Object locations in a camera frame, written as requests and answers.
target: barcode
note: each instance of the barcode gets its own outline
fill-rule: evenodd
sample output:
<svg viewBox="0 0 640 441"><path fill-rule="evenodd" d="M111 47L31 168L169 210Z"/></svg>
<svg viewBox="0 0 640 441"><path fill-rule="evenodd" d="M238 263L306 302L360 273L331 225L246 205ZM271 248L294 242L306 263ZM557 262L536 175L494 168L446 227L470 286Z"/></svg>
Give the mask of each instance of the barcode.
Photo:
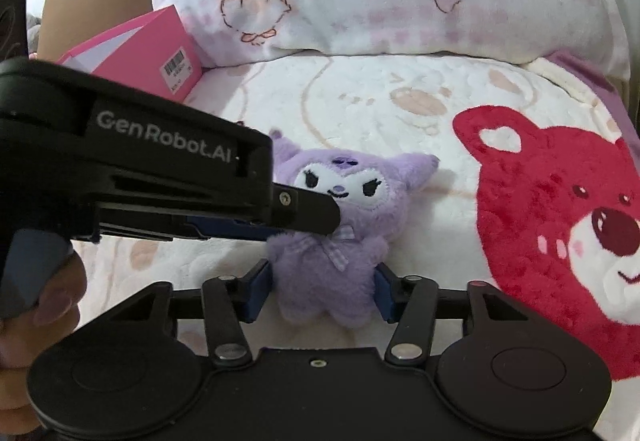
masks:
<svg viewBox="0 0 640 441"><path fill-rule="evenodd" d="M183 61L184 53L182 50L179 50L175 53L175 56L165 64L164 72L166 72L167 76L171 76L172 72L174 72Z"/></svg>

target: purple ribbon bow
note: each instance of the purple ribbon bow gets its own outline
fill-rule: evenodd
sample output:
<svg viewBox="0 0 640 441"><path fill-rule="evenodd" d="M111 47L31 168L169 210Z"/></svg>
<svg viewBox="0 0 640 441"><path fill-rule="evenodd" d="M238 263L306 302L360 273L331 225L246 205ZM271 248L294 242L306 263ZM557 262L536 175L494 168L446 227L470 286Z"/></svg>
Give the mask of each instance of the purple ribbon bow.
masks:
<svg viewBox="0 0 640 441"><path fill-rule="evenodd" d="M328 237L305 234L302 239L292 246L292 251L294 253L302 253L310 247L320 246L324 254L334 264L335 268L342 272L347 269L349 261L343 252L340 251L340 247L338 247L336 243L338 243L338 241L354 241L355 238L356 234L353 232L353 228L345 225L335 230L334 233Z"/></svg>

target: black embroidered eye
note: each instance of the black embroidered eye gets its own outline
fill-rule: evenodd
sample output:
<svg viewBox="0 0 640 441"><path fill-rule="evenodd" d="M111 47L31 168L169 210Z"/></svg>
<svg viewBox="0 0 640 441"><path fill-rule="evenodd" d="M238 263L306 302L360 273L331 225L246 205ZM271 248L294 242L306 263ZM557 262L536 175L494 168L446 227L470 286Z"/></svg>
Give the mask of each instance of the black embroidered eye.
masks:
<svg viewBox="0 0 640 441"><path fill-rule="evenodd" d="M318 186L318 176L311 172L311 170L305 170L305 185L307 188L316 188Z"/></svg>
<svg viewBox="0 0 640 441"><path fill-rule="evenodd" d="M576 194L580 199L589 198L589 193L584 186L574 185L574 194Z"/></svg>
<svg viewBox="0 0 640 441"><path fill-rule="evenodd" d="M382 185L382 181L373 179L367 183L364 183L364 185L362 185L362 193L367 197L373 197L374 195L376 195L376 190L380 185Z"/></svg>

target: red bear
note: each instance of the red bear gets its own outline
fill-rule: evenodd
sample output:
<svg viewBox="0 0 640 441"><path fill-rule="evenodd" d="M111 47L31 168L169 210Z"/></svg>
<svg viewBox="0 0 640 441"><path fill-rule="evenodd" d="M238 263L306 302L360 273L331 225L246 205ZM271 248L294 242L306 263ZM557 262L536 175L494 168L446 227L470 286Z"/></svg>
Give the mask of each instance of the red bear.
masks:
<svg viewBox="0 0 640 441"><path fill-rule="evenodd" d="M482 140L501 127L520 151ZM488 105L453 129L481 164L478 233L498 286L589 345L613 379L639 376L640 178L622 139Z"/></svg>

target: white sticker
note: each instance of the white sticker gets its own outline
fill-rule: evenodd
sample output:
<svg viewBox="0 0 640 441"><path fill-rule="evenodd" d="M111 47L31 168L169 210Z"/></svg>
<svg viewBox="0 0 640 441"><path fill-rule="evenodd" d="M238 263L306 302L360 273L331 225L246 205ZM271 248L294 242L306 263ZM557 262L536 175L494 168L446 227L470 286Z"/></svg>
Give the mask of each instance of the white sticker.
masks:
<svg viewBox="0 0 640 441"><path fill-rule="evenodd" d="M162 74L166 86L169 87L173 94L182 87L192 72L193 67L183 48L180 48L178 52L160 68L160 74Z"/></svg>

